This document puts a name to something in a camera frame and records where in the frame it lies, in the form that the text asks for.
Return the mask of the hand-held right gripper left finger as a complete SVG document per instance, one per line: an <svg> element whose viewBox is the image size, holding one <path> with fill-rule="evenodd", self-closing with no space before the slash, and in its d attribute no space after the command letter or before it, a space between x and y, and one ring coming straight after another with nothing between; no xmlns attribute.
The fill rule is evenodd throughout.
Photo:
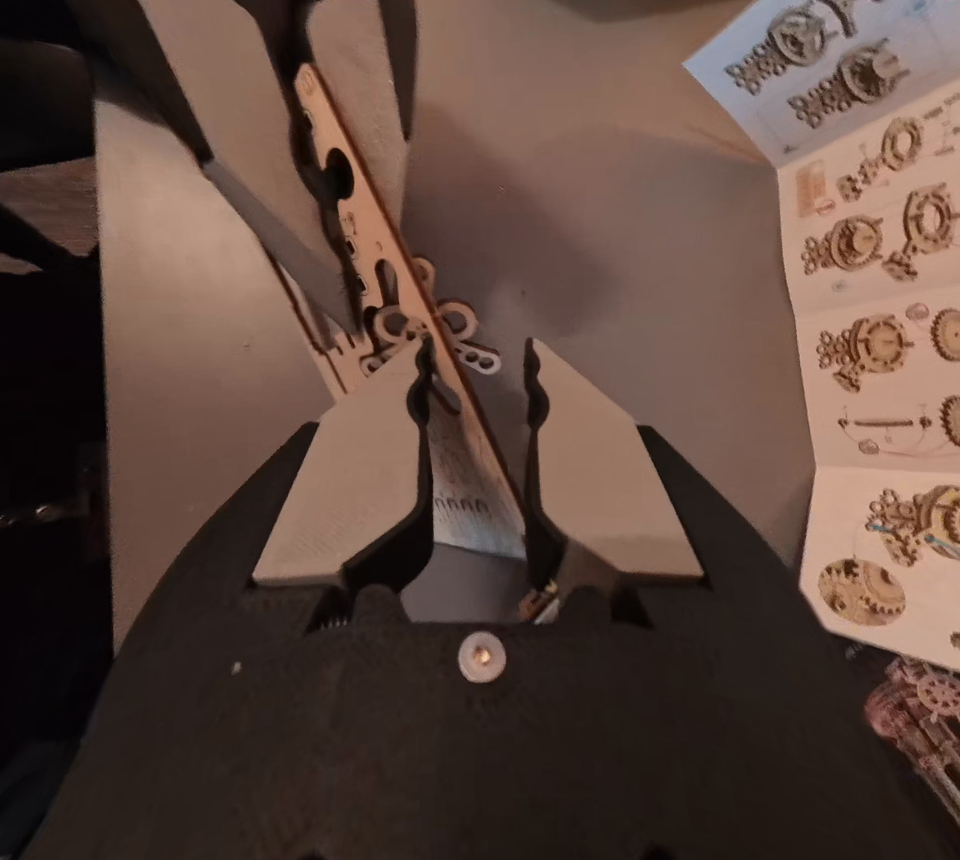
<svg viewBox="0 0 960 860"><path fill-rule="evenodd" d="M433 553L430 338L320 419L251 575L259 587L403 590Z"/></svg>

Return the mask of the model kit box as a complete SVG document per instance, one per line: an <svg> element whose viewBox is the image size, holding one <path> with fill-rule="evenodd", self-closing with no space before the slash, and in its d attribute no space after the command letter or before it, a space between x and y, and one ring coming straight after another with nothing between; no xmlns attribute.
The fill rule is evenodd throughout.
<svg viewBox="0 0 960 860"><path fill-rule="evenodd" d="M870 691L865 714L873 732L898 751L958 823L958 674L897 656Z"/></svg>

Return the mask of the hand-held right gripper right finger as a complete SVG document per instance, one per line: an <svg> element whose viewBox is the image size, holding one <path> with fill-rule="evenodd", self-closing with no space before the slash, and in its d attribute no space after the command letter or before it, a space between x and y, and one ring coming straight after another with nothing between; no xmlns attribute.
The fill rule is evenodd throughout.
<svg viewBox="0 0 960 860"><path fill-rule="evenodd" d="M528 398L524 544L536 590L697 582L704 569L638 425L539 339Z"/></svg>

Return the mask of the folded assembly instruction leaflet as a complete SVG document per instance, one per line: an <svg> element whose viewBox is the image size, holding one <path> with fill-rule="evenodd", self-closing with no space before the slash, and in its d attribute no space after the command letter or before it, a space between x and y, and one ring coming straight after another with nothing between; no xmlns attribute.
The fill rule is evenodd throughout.
<svg viewBox="0 0 960 860"><path fill-rule="evenodd" d="M959 0L755 0L686 63L774 167L822 625L958 671Z"/></svg>

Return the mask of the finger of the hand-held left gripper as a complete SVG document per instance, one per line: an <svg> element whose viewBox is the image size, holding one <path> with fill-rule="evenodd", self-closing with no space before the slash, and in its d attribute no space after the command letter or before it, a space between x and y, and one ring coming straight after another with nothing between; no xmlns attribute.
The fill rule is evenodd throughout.
<svg viewBox="0 0 960 860"><path fill-rule="evenodd" d="M359 328L347 273L298 169L289 104L234 0L137 0L210 149L204 175L319 311Z"/></svg>
<svg viewBox="0 0 960 860"><path fill-rule="evenodd" d="M403 204L409 144L378 0L318 0L306 33L315 66L385 205Z"/></svg>

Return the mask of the flower-shaped wooden model part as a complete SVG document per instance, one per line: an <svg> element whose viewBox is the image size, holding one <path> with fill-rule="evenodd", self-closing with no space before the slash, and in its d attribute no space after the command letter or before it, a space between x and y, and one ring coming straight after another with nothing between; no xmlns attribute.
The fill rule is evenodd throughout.
<svg viewBox="0 0 960 860"><path fill-rule="evenodd" d="M501 368L499 352L474 343L478 318L474 309L457 299L437 300L435 297L436 266L428 257L414 255L413 267L438 312L444 333L450 340L459 361L478 374L493 375ZM397 304L384 304L369 319L366 335L373 343L374 352L360 358L361 373L370 377L376 373L397 350L415 336L427 332L426 322L406 314Z"/></svg>

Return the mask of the wooden laser-cut parts sheet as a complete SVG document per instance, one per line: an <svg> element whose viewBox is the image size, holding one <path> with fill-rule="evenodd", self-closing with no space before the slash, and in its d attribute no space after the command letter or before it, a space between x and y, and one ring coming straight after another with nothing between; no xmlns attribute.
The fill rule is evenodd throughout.
<svg viewBox="0 0 960 860"><path fill-rule="evenodd" d="M370 378L361 373L359 360L374 353L366 327L376 309L397 303L406 314L425 321L424 334L434 341L436 362L428 426L435 538L474 552L521 559L524 527L519 495L472 385L483 374L463 365L445 336L441 317L413 267L413 256L421 254L408 249L390 219L317 67L305 62L295 77L295 95L317 162L340 153L352 172L353 192L337 210L366 318L357 335L328 320L331 344L324 349L318 315L309 310L306 295L292 278L278 270L318 372L334 401L346 398Z"/></svg>

